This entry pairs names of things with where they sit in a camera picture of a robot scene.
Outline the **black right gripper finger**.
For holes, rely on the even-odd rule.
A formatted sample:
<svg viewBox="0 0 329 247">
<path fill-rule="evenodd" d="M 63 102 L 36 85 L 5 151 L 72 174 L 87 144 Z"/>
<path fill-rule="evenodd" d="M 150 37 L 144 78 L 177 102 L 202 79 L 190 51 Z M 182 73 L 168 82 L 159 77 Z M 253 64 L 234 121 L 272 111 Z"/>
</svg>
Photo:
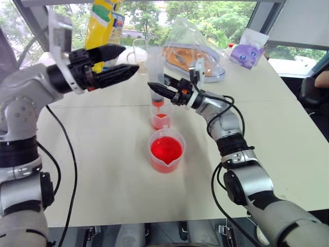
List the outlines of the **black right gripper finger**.
<svg viewBox="0 0 329 247">
<path fill-rule="evenodd" d="M 179 80 L 167 75 L 167 74 L 164 74 L 164 84 L 166 86 L 178 86 L 180 83 Z"/>
<path fill-rule="evenodd" d="M 159 94 L 160 96 L 167 98 L 171 101 L 175 101 L 176 93 L 170 89 L 168 89 L 165 85 L 156 83 L 156 82 L 148 82 L 148 86 L 151 90 L 155 93 Z"/>
</svg>

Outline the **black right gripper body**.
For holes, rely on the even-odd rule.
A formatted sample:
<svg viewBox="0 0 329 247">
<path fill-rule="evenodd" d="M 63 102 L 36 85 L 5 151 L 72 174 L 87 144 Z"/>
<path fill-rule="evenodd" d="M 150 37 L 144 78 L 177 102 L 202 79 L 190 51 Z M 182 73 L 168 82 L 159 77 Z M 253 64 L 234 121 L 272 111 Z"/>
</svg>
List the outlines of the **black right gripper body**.
<svg viewBox="0 0 329 247">
<path fill-rule="evenodd" d="M 196 100 L 196 93 L 193 90 L 193 84 L 184 78 L 180 79 L 178 86 L 173 86 L 177 89 L 174 105 L 193 106 Z"/>
</svg>

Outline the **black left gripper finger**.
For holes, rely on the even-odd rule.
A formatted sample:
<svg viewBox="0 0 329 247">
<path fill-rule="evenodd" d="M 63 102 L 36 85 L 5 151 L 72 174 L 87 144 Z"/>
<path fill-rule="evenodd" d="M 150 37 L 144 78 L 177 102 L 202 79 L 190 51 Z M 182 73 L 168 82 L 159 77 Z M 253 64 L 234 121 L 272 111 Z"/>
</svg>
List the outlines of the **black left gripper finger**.
<svg viewBox="0 0 329 247">
<path fill-rule="evenodd" d="M 117 58 L 126 48 L 118 44 L 105 44 L 88 50 L 90 60 L 93 64 L 107 62 Z"/>
<path fill-rule="evenodd" d="M 103 89 L 130 79 L 139 70 L 139 65 L 119 64 L 94 74 L 93 87 Z"/>
</svg>

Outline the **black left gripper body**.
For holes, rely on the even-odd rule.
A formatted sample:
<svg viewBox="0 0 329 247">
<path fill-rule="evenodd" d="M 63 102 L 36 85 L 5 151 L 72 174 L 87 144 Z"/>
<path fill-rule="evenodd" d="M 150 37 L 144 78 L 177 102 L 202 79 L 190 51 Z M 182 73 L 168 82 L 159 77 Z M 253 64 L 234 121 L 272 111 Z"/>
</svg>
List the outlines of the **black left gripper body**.
<svg viewBox="0 0 329 247">
<path fill-rule="evenodd" d="M 95 49 L 78 49 L 69 55 L 69 70 L 78 86 L 83 90 L 93 91 L 95 82 L 92 67 L 95 65 Z"/>
</svg>

